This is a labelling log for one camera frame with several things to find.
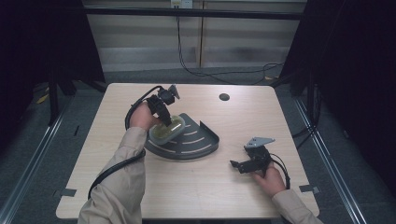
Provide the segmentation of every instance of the wire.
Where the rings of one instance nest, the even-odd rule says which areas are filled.
[[[125,167],[126,165],[131,164],[134,161],[138,161],[139,159],[143,158],[146,156],[146,150],[143,149],[139,154],[137,154],[136,156],[125,160],[125,161],[121,161],[115,165],[113,165],[112,167],[108,168],[107,170],[105,170],[104,172],[102,172],[101,174],[99,174],[98,177],[96,177],[96,179],[93,181],[91,187],[90,187],[90,191],[88,192],[88,199],[91,198],[91,191],[93,190],[94,187],[96,187],[98,184],[102,183],[102,181],[108,177],[109,175],[113,174],[114,172],[118,171],[119,169],[121,169],[122,167]]]
[[[262,82],[265,79],[265,71],[268,71],[270,69],[273,69],[275,67],[278,67],[278,66],[284,64],[284,63],[268,63],[268,64],[264,65],[262,67],[262,69],[260,69],[260,70],[245,71],[245,72],[231,71],[231,72],[220,72],[220,73],[211,73],[211,74],[202,73],[202,72],[193,72],[186,66],[186,64],[184,63],[184,59],[183,59],[183,53],[182,53],[182,47],[181,47],[181,37],[180,37],[180,17],[177,17],[177,49],[178,49],[178,57],[179,57],[179,60],[180,60],[180,64],[184,68],[184,70],[186,70],[188,73],[190,73],[191,75],[194,75],[196,77],[212,77],[212,78],[214,78],[217,81],[225,82],[225,83],[231,84],[231,85],[240,85],[240,84],[234,83],[234,82],[231,82],[231,81],[227,81],[225,79],[222,79],[222,78],[219,78],[219,77],[216,77],[216,76],[229,75],[229,74],[250,74],[250,73],[260,73],[260,72],[262,72],[262,78],[260,78],[260,80],[248,84],[248,85],[257,85],[257,84],[259,84],[260,82]]]
[[[286,189],[290,189],[290,177],[289,177],[288,170],[286,169],[285,162],[283,162],[282,159],[280,159],[280,157],[278,157],[276,154],[270,153],[270,155],[271,155],[271,156],[277,157],[277,158],[280,160],[280,162],[282,163],[282,164],[281,164],[279,161],[276,161],[276,160],[274,160],[274,159],[271,159],[271,161],[273,161],[274,163],[276,163],[276,164],[282,169],[283,174],[285,175]]]
[[[134,111],[137,109],[137,107],[143,103],[143,101],[145,100],[145,98],[152,92],[155,91],[156,89],[161,89],[162,86],[156,86],[151,88],[151,90],[149,90],[148,92],[146,92],[142,97],[140,97],[133,105],[131,105],[131,108],[128,110],[128,112],[126,113],[125,116],[125,130],[129,129],[129,122],[131,120],[131,116],[134,113]]]

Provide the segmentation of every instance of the human hand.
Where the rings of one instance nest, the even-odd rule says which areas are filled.
[[[271,162],[265,172],[265,177],[256,172],[250,173],[254,180],[260,185],[268,196],[271,198],[278,194],[280,191],[285,190],[285,184],[283,183],[280,172],[275,168],[274,163]]]
[[[131,116],[129,126],[140,127],[148,131],[155,124],[159,124],[161,121],[151,115],[147,102],[141,103]]]

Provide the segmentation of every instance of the forearm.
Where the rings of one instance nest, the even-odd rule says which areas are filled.
[[[297,194],[292,190],[284,190],[273,197],[273,202],[279,213],[294,224],[321,224],[312,214]]]
[[[146,137],[145,130],[130,128],[104,170],[139,154]],[[145,166],[140,160],[119,169],[92,190],[78,223],[141,223],[140,203],[144,191]]]

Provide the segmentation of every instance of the wooden table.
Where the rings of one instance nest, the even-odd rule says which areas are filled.
[[[92,181],[113,156],[125,133],[126,112],[154,84],[111,84],[98,109],[67,189],[57,208],[59,218],[77,218],[87,200]],[[246,161],[244,145],[254,136],[275,138],[266,145],[288,168],[291,187],[313,213],[318,206],[288,125],[271,87],[230,85],[177,85],[180,100],[169,105],[171,114],[186,113],[201,120],[219,136],[219,148],[195,161],[171,161],[148,151],[147,185],[142,201],[143,218],[273,218],[279,217],[270,198],[250,175],[241,175],[230,160]],[[227,93],[230,100],[219,96]]]

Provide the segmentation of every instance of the semicircular base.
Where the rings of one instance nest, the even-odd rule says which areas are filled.
[[[219,137],[200,121],[198,125],[187,114],[184,131],[164,145],[154,144],[148,137],[145,149],[170,160],[189,161],[202,158],[218,149]]]

